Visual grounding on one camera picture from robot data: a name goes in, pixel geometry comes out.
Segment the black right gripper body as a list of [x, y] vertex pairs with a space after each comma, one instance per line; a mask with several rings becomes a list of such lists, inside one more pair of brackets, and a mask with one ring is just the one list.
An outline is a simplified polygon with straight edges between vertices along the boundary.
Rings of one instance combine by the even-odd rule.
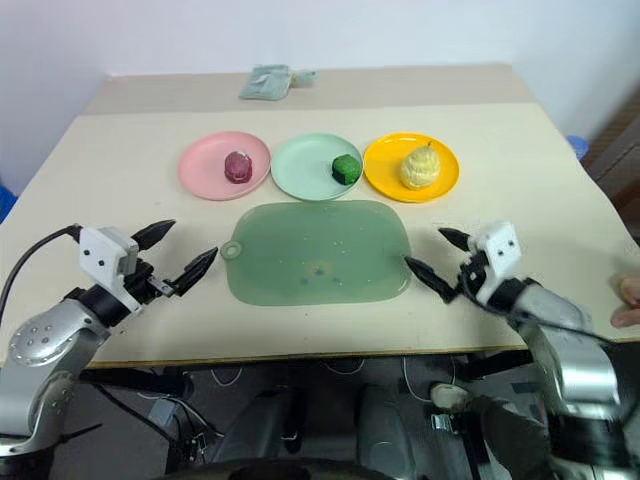
[[493, 269], [485, 252], [472, 254], [460, 265], [457, 292], [471, 298], [490, 298], [493, 295]]

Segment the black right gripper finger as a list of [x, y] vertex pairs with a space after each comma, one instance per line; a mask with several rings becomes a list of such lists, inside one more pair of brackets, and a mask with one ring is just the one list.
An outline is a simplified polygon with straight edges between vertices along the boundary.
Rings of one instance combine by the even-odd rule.
[[474, 249], [473, 238], [458, 229], [442, 227], [439, 233], [452, 245], [464, 252], [471, 252]]
[[435, 292], [445, 304], [451, 303], [458, 296], [458, 290], [451, 287], [431, 266], [409, 256], [405, 256], [404, 260], [416, 278]]

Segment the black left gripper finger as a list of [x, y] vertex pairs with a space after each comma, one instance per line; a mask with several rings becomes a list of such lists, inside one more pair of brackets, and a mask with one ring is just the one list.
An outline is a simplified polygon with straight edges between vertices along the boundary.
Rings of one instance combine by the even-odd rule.
[[164, 238], [175, 223], [176, 221], [173, 219], [152, 223], [134, 233], [131, 238], [136, 242], [140, 251], [149, 250]]
[[173, 294], [183, 296], [195, 286], [206, 275], [217, 254], [218, 248], [214, 247], [192, 260], [178, 278], [169, 282], [173, 289]]

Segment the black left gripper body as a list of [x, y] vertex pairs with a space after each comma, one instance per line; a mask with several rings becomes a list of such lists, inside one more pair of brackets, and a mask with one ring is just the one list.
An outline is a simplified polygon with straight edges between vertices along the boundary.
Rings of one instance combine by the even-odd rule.
[[124, 277], [125, 290], [138, 303], [151, 303], [153, 300], [173, 295], [173, 286], [154, 276], [154, 267], [142, 259], [136, 261], [133, 273]]

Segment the bare person hand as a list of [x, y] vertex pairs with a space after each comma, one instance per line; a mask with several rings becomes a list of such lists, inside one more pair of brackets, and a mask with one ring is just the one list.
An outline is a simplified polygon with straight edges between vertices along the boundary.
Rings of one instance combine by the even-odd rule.
[[623, 276], [618, 281], [619, 293], [626, 303], [628, 309], [616, 312], [610, 323], [613, 327], [621, 329], [639, 324], [639, 296], [640, 280], [638, 274]]

